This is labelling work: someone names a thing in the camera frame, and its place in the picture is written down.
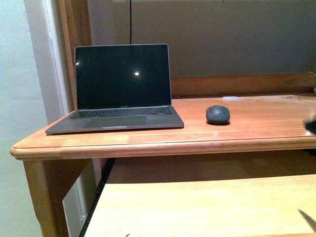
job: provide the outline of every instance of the black cable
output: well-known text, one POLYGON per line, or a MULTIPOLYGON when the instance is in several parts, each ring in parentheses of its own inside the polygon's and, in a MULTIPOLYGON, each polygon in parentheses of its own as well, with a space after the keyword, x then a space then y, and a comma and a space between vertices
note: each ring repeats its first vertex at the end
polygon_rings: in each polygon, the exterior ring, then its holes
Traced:
POLYGON ((129 0, 129 44, 132 44, 132 0, 129 0))

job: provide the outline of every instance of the desk leg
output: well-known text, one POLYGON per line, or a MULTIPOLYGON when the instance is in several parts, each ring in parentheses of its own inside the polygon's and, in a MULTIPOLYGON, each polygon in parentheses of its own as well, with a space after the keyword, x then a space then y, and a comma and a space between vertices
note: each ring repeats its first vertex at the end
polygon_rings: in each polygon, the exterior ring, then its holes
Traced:
POLYGON ((62 200, 89 159, 24 161, 35 215, 44 237, 68 237, 62 200))

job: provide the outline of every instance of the laptop keyboard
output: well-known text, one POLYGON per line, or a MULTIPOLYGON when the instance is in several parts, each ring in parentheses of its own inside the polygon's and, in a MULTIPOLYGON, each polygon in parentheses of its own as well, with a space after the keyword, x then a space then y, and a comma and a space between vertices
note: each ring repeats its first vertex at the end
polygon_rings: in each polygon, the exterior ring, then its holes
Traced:
POLYGON ((136 116, 136 115, 170 115, 169 107, 146 107, 146 108, 127 108, 127 109, 109 109, 109 110, 87 110, 79 111, 71 116, 71 119, 78 118, 101 118, 117 116, 136 116))

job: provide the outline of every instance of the black screen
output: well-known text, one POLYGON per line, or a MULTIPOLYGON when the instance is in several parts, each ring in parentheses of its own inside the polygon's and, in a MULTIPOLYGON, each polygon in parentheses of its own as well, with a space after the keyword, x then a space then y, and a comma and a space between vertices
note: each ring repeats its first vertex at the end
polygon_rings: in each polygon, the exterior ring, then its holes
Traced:
POLYGON ((76 48, 78 109, 170 105, 166 44, 76 48))

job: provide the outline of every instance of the cable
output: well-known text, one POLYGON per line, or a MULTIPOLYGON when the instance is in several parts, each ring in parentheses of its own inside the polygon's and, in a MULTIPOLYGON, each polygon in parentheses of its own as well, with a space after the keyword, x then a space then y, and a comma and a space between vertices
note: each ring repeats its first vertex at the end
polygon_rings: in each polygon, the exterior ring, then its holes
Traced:
POLYGON ((315 73, 312 73, 312 72, 305 72, 305 73, 310 73, 310 74, 313 74, 313 75, 315 75, 315 76, 316 76, 316 74, 315 74, 315 73))
MULTIPOLYGON (((313 74, 313 75, 315 75, 315 76, 316 76, 316 74, 315 74, 315 73, 313 73, 313 72, 305 72, 305 73, 310 73, 310 74, 313 74)), ((313 92, 316 94, 316 87, 313 87, 313 92)))
POLYGON ((129 44, 132 44, 132 0, 129 0, 129 44))

